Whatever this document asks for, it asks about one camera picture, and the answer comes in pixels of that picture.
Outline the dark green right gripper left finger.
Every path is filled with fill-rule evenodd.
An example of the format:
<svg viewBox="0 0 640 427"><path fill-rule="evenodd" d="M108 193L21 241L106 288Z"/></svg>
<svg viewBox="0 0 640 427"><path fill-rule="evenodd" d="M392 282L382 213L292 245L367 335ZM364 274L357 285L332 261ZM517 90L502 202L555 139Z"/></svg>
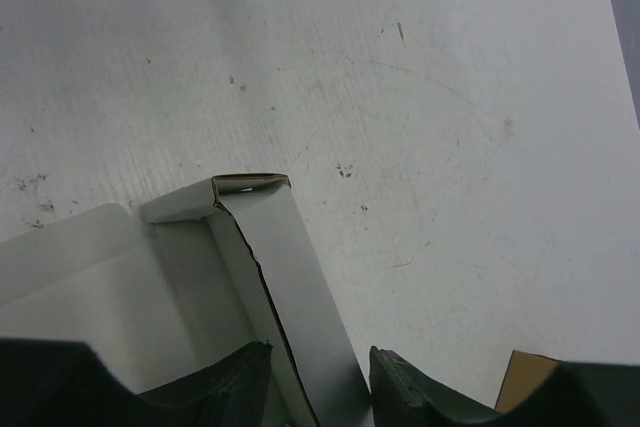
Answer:
<svg viewBox="0 0 640 427"><path fill-rule="evenodd" d="M250 342L219 362L136 394L85 343L4 338L4 426L258 426L272 347Z"/></svg>

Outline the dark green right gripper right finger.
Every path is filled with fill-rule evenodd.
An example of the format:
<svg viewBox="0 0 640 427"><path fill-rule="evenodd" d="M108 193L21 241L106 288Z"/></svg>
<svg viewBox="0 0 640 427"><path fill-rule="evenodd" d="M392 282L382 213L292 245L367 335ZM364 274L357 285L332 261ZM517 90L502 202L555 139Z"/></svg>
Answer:
<svg viewBox="0 0 640 427"><path fill-rule="evenodd" d="M500 413L373 347L370 387L377 426L637 426L639 368L559 361L526 400Z"/></svg>

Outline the white paper box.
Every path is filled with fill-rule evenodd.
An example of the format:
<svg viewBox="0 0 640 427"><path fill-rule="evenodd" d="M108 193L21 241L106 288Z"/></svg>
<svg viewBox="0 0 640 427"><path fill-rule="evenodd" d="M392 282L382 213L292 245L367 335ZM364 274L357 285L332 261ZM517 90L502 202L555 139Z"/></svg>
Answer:
<svg viewBox="0 0 640 427"><path fill-rule="evenodd" d="M258 341L267 426L369 426L370 393L288 177L218 175L1 245L1 334L79 341L142 393Z"/></svg>

